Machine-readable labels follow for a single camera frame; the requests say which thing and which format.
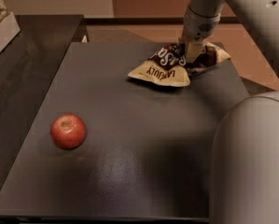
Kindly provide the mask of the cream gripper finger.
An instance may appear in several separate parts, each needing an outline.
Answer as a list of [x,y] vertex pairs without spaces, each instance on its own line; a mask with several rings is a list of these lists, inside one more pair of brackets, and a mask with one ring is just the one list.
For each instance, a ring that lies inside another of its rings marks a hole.
[[204,48],[203,41],[187,41],[185,43],[185,57],[187,63],[193,63],[202,53]]

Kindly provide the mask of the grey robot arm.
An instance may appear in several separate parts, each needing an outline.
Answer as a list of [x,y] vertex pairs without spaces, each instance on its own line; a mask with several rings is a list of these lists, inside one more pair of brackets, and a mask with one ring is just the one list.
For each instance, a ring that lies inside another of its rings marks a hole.
[[[279,0],[190,0],[183,37],[204,40],[228,5],[279,78]],[[241,101],[212,147],[209,224],[279,224],[279,91]]]

